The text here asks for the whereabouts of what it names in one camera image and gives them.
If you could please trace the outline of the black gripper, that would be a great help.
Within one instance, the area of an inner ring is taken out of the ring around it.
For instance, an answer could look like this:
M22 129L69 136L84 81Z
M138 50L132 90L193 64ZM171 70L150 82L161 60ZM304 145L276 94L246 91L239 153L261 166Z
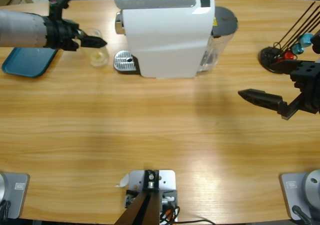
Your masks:
M48 16L44 17L43 20L47 31L44 48L76 51L79 45L74 41L75 37L80 40L81 47L102 48L107 45L107 42L101 37L88 35L79 29L79 24L72 20L54 20Z
M290 73L294 87L300 94L290 104L280 95L266 93L262 90L244 89L238 94L249 103L276 111L281 118L289 120L300 108L310 113L320 112L320 64L286 59L272 63L269 69L274 73Z

